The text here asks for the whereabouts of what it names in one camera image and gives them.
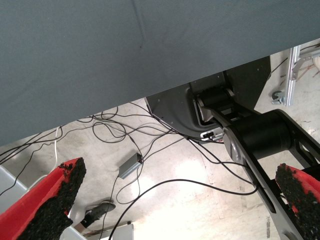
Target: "gray cloth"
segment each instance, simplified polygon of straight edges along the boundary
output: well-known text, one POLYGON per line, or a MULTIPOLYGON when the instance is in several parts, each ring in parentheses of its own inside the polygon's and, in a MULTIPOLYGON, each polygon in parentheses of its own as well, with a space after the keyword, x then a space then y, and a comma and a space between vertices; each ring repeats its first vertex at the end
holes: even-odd
POLYGON ((320 37, 320 1, 0 0, 0 145, 320 37))

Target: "white cable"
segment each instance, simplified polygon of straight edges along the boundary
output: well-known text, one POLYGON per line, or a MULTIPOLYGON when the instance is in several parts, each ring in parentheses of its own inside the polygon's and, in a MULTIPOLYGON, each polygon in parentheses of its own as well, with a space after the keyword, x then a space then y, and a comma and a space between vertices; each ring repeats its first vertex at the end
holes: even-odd
MULTIPOLYGON (((54 137, 54 155, 55 155, 55 164, 53 166, 53 168, 51 169, 51 171, 49 173, 51 173, 54 169, 56 169, 56 167, 58 166, 58 154, 57 154, 57 136, 58 136, 58 132, 59 132, 59 126, 56 128, 55 130, 55 137, 54 137)), ((45 178, 46 176, 48 176, 48 174, 46 175, 42 175, 41 177, 39 177, 36 181, 34 181, 34 183, 32 183, 32 185, 30 187, 28 187, 28 189, 26 190, 25 194, 27 192, 30 191, 30 189, 32 189, 38 182, 40 182, 43 178, 45 178)))
POLYGON ((58 154, 57 154, 57 136, 59 131, 59 126, 55 130, 55 137, 54 137, 54 155, 55 155, 55 165, 50 171, 50 173, 58 166, 58 154))

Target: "gray box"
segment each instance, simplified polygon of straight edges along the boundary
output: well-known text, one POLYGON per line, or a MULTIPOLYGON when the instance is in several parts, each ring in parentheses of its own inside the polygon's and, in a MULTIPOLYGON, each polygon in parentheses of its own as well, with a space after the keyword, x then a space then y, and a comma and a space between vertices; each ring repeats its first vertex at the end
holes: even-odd
POLYGON ((134 170, 142 165, 142 156, 139 153, 135 153, 124 164, 119 167, 119 178, 125 179, 134 170))

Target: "metal frame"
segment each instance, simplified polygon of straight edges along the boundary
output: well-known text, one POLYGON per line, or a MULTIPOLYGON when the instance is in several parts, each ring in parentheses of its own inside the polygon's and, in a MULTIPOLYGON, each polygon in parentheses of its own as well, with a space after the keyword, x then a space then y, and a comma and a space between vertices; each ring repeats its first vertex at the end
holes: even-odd
POLYGON ((290 48, 288 57, 288 68, 285 77, 285 91, 277 91, 274 93, 276 98, 272 101, 273 104, 284 104, 289 107, 293 104, 296 81, 299 70, 305 61, 320 56, 320 47, 315 49, 300 52, 301 45, 290 48))

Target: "metal rod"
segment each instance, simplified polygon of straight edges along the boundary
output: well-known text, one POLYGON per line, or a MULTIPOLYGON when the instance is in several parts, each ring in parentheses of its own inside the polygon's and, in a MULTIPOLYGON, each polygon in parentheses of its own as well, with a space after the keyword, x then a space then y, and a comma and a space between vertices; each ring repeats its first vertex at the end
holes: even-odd
POLYGON ((293 68, 295 67, 300 55, 300 45, 290 48, 288 57, 288 70, 285 79, 284 105, 289 107, 293 103, 293 95, 296 86, 296 80, 293 79, 293 68))

